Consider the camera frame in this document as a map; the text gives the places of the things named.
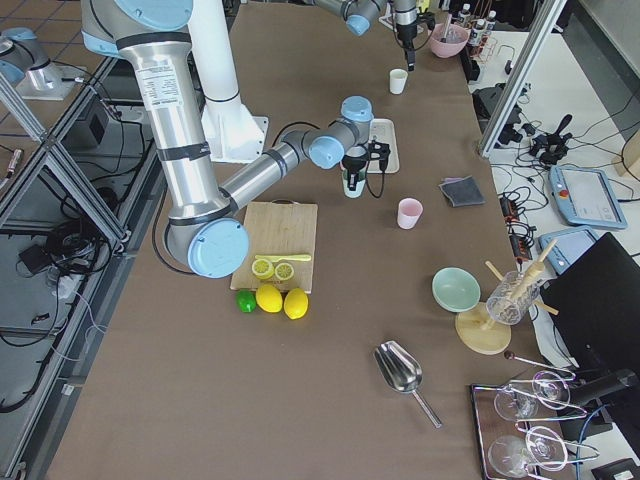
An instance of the brown tabletop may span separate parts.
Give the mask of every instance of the brown tabletop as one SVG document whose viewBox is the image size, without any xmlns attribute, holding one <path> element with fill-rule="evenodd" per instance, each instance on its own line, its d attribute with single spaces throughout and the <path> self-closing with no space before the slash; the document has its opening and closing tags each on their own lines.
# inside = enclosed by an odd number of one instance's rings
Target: brown tabletop
<svg viewBox="0 0 640 480">
<path fill-rule="evenodd" d="M 458 59 L 421 50 L 392 96 L 388 71 L 403 55 L 391 31 L 355 38 L 317 8 L 277 4 L 243 5 L 232 45 L 243 101 L 270 116 L 270 141 L 286 122 L 326 125 L 363 95 L 395 124 L 400 171 L 382 199 L 350 200 L 337 170 L 307 162 L 259 198 L 318 204 L 311 308 L 295 322 L 240 313 L 229 279 L 176 275 L 147 238 L 48 478 L 479 478 L 468 385 L 523 368 L 466 348 L 431 294 L 435 272 L 458 266 L 486 299 L 496 282 L 483 262 L 514 266 Z M 220 179 L 236 169 L 216 168 Z M 487 203 L 451 208 L 437 185 L 466 175 Z M 395 225 L 406 196 L 425 206 L 410 231 Z M 422 364 L 442 429 L 382 379 L 373 349 L 389 339 Z M 530 324 L 513 328 L 510 348 L 537 356 Z"/>
</svg>

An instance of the blue joint cap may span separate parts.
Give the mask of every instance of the blue joint cap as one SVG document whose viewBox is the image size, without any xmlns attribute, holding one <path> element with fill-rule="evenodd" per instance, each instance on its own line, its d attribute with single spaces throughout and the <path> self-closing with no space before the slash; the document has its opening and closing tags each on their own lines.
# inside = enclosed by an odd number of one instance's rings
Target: blue joint cap
<svg viewBox="0 0 640 480">
<path fill-rule="evenodd" d="M 115 3 L 140 25 L 160 31 L 180 30 L 193 12 L 193 0 L 115 0 Z"/>
<path fill-rule="evenodd" d="M 371 28 L 371 23 L 362 15 L 349 15 L 349 18 L 347 18 L 347 28 L 351 33 L 360 37 Z"/>
<path fill-rule="evenodd" d="M 370 122 L 373 120 L 371 102 L 364 97 L 349 97 L 342 102 L 340 114 L 352 122 Z"/>
<path fill-rule="evenodd" d="M 98 55 L 105 55 L 107 57 L 122 58 L 118 53 L 118 47 L 115 43 L 107 42 L 101 38 L 89 35 L 84 30 L 82 31 L 82 38 L 84 40 L 84 46 L 87 50 L 97 53 Z"/>
<path fill-rule="evenodd" d="M 198 275 L 222 278 L 232 274 L 249 253 L 249 234 L 233 218 L 214 220 L 202 227 L 189 245 L 189 268 Z"/>
<path fill-rule="evenodd" d="M 17 85 L 24 78 L 24 72 L 13 63 L 0 60 L 0 72 L 5 76 L 11 85 Z"/>
<path fill-rule="evenodd" d="M 36 34 L 33 33 L 26 27 L 13 27 L 7 28 L 2 31 L 2 34 L 5 37 L 9 37 L 11 40 L 25 41 L 25 40 L 36 40 Z"/>
<path fill-rule="evenodd" d="M 344 147 L 337 138 L 322 135 L 311 142 L 309 158 L 320 168 L 328 170 L 344 157 Z"/>
</svg>

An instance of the wooden cutting board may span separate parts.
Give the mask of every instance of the wooden cutting board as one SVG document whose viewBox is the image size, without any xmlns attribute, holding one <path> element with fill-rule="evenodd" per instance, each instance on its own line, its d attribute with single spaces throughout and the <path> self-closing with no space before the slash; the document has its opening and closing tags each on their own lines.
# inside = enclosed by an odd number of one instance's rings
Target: wooden cutting board
<svg viewBox="0 0 640 480">
<path fill-rule="evenodd" d="M 255 290 L 261 283 L 271 283 L 282 292 L 299 287 L 311 293 L 317 219 L 318 206 L 314 204 L 251 202 L 244 217 L 250 239 L 249 255 L 231 277 L 231 289 Z M 295 272 L 290 280 L 281 282 L 271 277 L 261 281 L 251 273 L 255 255 L 295 253 L 308 253 L 311 261 L 286 260 Z"/>
</svg>

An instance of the wooden stick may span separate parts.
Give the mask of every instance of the wooden stick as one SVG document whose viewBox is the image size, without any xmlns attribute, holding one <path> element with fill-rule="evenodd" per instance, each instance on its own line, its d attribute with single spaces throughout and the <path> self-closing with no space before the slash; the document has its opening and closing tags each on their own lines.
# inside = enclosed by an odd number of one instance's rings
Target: wooden stick
<svg viewBox="0 0 640 480">
<path fill-rule="evenodd" d="M 520 284 L 513 290 L 513 292 L 511 292 L 511 299 L 516 299 L 519 296 L 523 295 L 527 291 L 527 288 L 535 283 L 535 281 L 544 271 L 544 263 L 542 262 L 544 262 L 544 259 L 547 258 L 547 255 L 549 255 L 551 249 L 556 246 L 557 240 L 557 238 L 551 240 L 542 251 L 540 256 L 531 265 L 529 265 L 529 268 L 525 270 L 524 274 L 522 275 Z"/>
<path fill-rule="evenodd" d="M 493 263 L 491 263 L 490 260 L 487 260 L 486 262 L 484 262 L 484 264 L 487 266 L 489 270 L 491 270 L 491 273 L 493 273 L 498 280 L 502 281 L 504 279 L 504 275 L 500 273 L 500 271 L 495 267 Z M 540 307 L 541 309 L 549 312 L 551 315 L 558 315 L 560 313 L 557 309 L 550 307 L 549 305 L 541 302 L 540 300 L 534 300 L 533 303 L 537 307 Z"/>
</svg>

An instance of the green bowl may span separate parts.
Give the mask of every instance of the green bowl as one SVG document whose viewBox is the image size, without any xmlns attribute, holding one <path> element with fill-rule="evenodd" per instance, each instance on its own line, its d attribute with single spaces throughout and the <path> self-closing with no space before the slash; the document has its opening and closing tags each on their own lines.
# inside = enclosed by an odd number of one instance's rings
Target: green bowl
<svg viewBox="0 0 640 480">
<path fill-rule="evenodd" d="M 431 288 L 438 305 L 450 312 L 466 312 L 480 301 L 478 281 L 461 268 L 448 267 L 438 271 Z"/>
</svg>

